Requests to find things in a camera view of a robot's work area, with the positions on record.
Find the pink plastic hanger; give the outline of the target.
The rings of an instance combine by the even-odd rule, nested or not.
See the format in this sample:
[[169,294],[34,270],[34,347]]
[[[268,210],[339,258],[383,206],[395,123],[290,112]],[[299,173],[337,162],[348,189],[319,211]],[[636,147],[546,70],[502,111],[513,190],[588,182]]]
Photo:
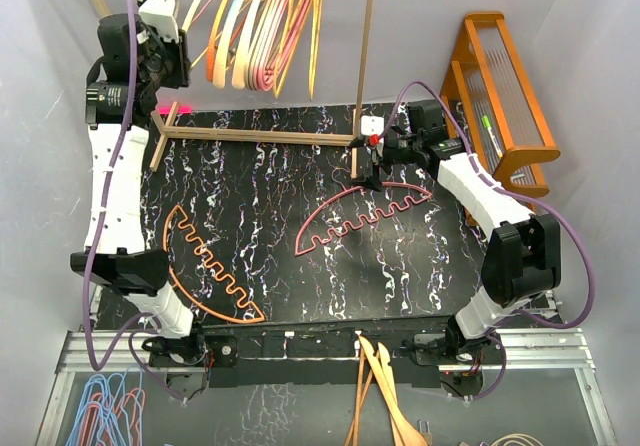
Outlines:
[[244,79],[250,90],[279,96],[312,0],[261,0]]
[[275,98],[284,86],[312,0],[271,0],[265,12],[266,59],[259,66],[259,88]]

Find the yellow velvet hanger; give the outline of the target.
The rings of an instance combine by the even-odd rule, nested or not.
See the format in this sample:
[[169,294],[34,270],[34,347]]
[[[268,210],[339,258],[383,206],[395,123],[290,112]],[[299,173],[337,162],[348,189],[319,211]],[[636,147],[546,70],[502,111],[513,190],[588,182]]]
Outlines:
[[273,93],[280,96],[296,47],[308,17],[313,17],[312,0],[287,0],[287,16],[276,53]]
[[320,42],[320,30],[323,14],[323,0],[312,0],[313,3],[313,17],[311,28],[311,45],[310,45],[310,59],[309,59],[309,74],[308,74],[308,87],[309,87],[309,99],[312,100],[315,91],[315,82],[317,74],[317,62],[319,54],[319,42]]

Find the orange wavy wire hanger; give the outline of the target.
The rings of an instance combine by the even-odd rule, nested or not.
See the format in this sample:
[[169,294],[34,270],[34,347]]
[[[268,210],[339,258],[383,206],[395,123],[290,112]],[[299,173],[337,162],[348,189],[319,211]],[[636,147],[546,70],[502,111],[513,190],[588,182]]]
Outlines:
[[196,227],[190,221],[187,212],[181,205],[175,205],[165,220],[162,235],[162,248],[164,251],[167,253],[170,252],[169,231],[172,224],[175,224],[179,231],[185,233],[185,240],[188,244],[193,246],[194,255],[200,257],[202,265],[207,270],[213,272],[213,279],[224,286],[225,294],[231,299],[234,299],[235,307],[237,309],[249,309],[254,312],[254,316],[250,318],[236,318],[204,305],[191,295],[177,276],[173,264],[169,263],[169,277],[171,278],[172,287],[177,288],[189,300],[189,302],[196,306],[200,311],[213,316],[216,319],[236,325],[264,323],[266,321],[266,316],[262,309],[249,298],[249,294],[246,289],[239,285],[236,278],[216,259],[214,253],[206,245],[206,242],[197,234]]

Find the teal thin hanger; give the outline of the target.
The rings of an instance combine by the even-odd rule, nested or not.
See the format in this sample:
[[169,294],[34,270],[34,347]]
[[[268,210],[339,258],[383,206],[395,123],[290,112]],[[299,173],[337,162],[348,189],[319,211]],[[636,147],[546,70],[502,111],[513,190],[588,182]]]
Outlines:
[[234,0],[231,5],[229,15],[225,24],[225,31],[227,32],[228,36],[227,48],[231,47],[234,27],[236,26],[236,22],[238,20],[238,16],[240,14],[240,10],[242,5],[244,4],[244,1],[245,0]]

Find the orange thin hanger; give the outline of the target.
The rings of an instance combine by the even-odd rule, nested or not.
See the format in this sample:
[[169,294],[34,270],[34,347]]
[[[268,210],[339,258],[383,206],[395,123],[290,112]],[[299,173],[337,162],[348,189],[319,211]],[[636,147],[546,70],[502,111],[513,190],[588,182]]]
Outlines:
[[215,61],[215,53],[217,50],[217,36],[219,33],[222,19],[227,9],[228,3],[229,3],[229,0],[220,1],[218,10],[216,12],[216,15],[212,24],[211,32],[210,32],[209,42],[207,46],[207,53],[206,53],[206,79],[210,83],[213,82],[213,73],[215,71],[214,61]]

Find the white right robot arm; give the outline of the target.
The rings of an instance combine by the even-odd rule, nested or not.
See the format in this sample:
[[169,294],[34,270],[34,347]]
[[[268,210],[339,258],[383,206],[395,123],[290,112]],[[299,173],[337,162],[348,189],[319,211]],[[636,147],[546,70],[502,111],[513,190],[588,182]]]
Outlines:
[[408,133],[384,130],[379,117],[365,116],[351,142],[371,150],[370,170],[355,184],[379,191],[381,172],[415,164],[471,214],[488,241],[481,286],[451,316],[443,338],[431,341],[432,354],[466,363],[487,344],[488,331],[561,279],[560,225],[550,214],[537,215],[503,191],[499,182],[466,152],[461,138],[449,137],[443,122],[417,122]]

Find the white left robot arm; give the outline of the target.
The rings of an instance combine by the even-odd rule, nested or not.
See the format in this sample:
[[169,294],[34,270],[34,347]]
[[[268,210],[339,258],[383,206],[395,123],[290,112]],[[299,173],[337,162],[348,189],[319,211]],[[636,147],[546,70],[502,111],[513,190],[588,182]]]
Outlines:
[[156,319],[171,351],[194,365],[206,353],[191,331],[193,315],[169,283],[169,259],[146,246],[141,228],[142,162],[157,117],[157,91],[190,83],[186,34],[174,17],[134,16],[138,45],[130,48],[128,17],[100,20],[101,57],[86,79],[85,121],[93,156],[91,221],[84,249],[71,269]]

